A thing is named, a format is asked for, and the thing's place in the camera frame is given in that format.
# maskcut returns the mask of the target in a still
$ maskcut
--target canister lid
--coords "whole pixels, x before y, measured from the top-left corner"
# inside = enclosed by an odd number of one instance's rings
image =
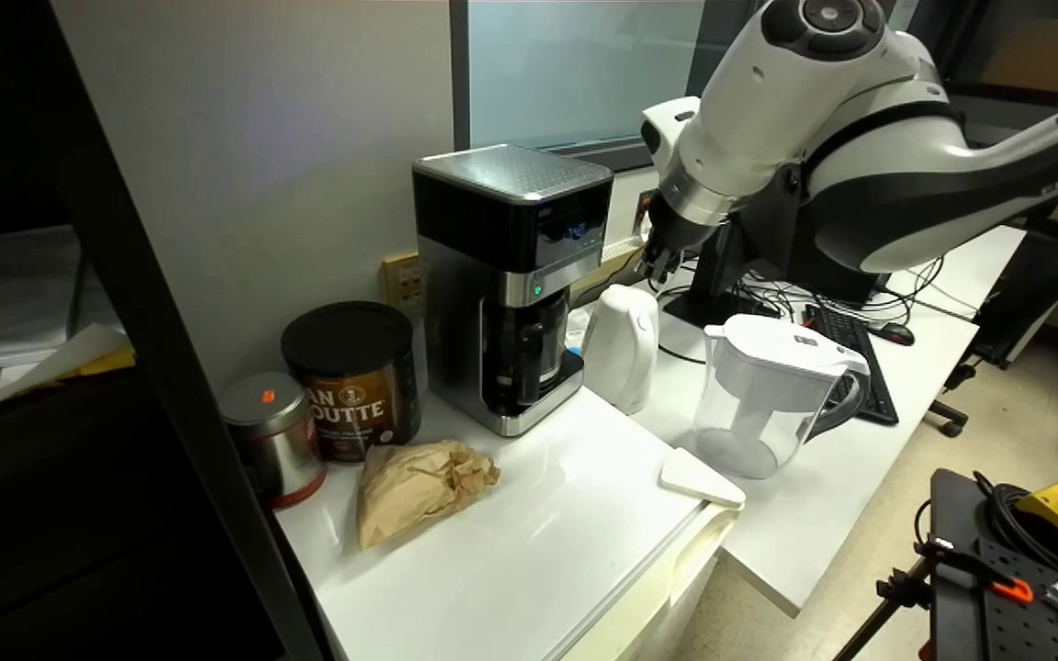
[[[219,393],[219,411],[225,411],[225,422],[234,431],[275,433],[298,422],[302,417],[307,417],[307,403],[306,403],[306,391],[290,374],[256,371],[256,374],[234,379]]]
[[[365,374],[413,352],[413,321],[378,302],[339,302],[298,318],[278,348],[306,374]]]

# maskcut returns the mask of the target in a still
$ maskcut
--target label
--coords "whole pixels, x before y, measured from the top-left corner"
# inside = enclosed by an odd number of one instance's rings
[[[391,367],[354,379],[306,379],[306,398],[329,462],[360,462],[367,444],[408,442],[402,439],[404,407]]]

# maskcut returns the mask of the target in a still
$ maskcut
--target floor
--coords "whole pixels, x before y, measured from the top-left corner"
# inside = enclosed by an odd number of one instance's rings
[[[1008,371],[977,367],[977,379],[944,398],[970,411],[964,439],[942,439],[929,422],[912,439],[900,462],[884,474],[879,501],[867,509],[839,564],[806,604],[786,616],[738,566],[721,564],[705,600],[687,624],[681,661],[817,661],[833,658],[840,643],[882,604],[875,582],[909,569],[912,521],[929,498],[935,468],[993,482],[1044,488],[1058,482],[1058,345],[1032,343]],[[915,661],[929,638],[926,611],[896,616],[864,647],[867,661]]]

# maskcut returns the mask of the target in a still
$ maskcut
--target window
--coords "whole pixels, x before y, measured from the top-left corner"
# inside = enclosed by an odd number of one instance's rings
[[[642,109],[699,95],[760,4],[452,0],[457,146],[524,145],[645,167]]]

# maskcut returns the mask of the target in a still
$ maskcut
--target dark canister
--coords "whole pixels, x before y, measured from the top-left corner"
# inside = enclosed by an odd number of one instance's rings
[[[320,488],[323,461],[315,452],[313,411],[290,374],[246,374],[219,393],[219,407],[264,505],[282,512]]]
[[[413,321],[378,302],[323,304],[282,331],[282,362],[306,386],[329,462],[360,462],[370,444],[415,439],[413,336]]]

